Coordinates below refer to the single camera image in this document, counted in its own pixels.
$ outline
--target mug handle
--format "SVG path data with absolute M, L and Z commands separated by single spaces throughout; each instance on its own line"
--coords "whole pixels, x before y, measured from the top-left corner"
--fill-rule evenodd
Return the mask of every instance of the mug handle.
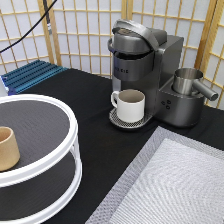
M 111 103 L 113 104 L 113 106 L 114 106 L 115 108 L 117 108 L 117 104 L 115 103 L 114 98 L 115 98 L 115 95 L 116 95 L 116 99 L 117 99 L 117 98 L 118 98 L 118 94 L 119 94 L 118 91 L 114 91 L 114 92 L 111 94 Z

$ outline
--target coffee maker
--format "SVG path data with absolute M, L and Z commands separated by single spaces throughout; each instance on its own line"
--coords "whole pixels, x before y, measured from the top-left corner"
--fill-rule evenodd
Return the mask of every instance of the coffee maker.
M 195 125 L 200 119 L 204 95 L 199 91 L 184 95 L 173 89 L 184 38 L 122 19 L 115 22 L 112 32 L 108 49 L 113 54 L 113 91 L 135 89 L 144 93 L 145 117 L 136 124 L 126 124 L 113 109 L 111 122 L 129 130 L 145 125 L 152 117 L 177 127 Z

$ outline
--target white rack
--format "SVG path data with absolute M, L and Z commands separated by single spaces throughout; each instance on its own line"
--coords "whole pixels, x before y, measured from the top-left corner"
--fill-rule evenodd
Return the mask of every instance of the white rack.
M 54 98 L 41 95 L 29 95 L 29 94 L 2 97 L 0 98 L 0 105 L 3 103 L 22 101 L 22 100 L 42 101 L 59 107 L 68 116 L 70 127 L 67 136 L 61 142 L 61 144 L 57 148 L 55 148 L 51 153 L 47 154 L 45 157 L 27 166 L 18 169 L 13 169 L 8 172 L 0 173 L 0 188 L 8 187 L 10 185 L 11 187 L 13 187 L 21 182 L 35 178 L 36 176 L 44 173 L 45 171 L 49 170 L 54 165 L 56 165 L 58 162 L 60 162 L 61 159 L 63 159 L 69 153 L 69 151 L 72 153 L 75 162 L 74 178 L 70 186 L 68 186 L 67 190 L 64 192 L 64 194 L 50 206 L 46 207 L 45 209 L 35 214 L 32 214 L 30 216 L 21 219 L 7 220 L 7 221 L 0 220 L 1 224 L 4 223 L 34 224 L 44 222 L 45 220 L 49 219 L 50 217 L 58 213 L 72 199 L 72 197 L 74 196 L 79 187 L 82 176 L 82 163 L 80 159 L 78 135 L 77 135 L 78 124 L 72 110 L 66 104 Z

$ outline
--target coffee machine lid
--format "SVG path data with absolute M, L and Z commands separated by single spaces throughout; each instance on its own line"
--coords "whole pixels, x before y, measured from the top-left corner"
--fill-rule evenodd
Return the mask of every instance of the coffee machine lid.
M 166 31 L 150 29 L 131 20 L 117 20 L 112 32 L 114 50 L 128 54 L 157 51 L 167 41 Z

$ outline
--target coffee machine drip tray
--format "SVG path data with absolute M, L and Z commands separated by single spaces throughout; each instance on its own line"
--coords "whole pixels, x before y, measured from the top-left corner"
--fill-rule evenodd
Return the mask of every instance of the coffee machine drip tray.
M 111 110 L 110 113 L 109 113 L 109 119 L 110 119 L 111 123 L 113 125 L 115 125 L 116 127 L 124 129 L 126 131 L 134 131 L 138 128 L 143 127 L 144 125 L 146 125 L 149 122 L 149 120 L 151 118 L 152 118 L 151 114 L 145 113 L 144 117 L 140 121 L 137 121 L 137 122 L 134 122 L 134 123 L 128 123 L 128 122 L 124 122 L 124 121 L 120 120 L 117 117 L 116 108 Z

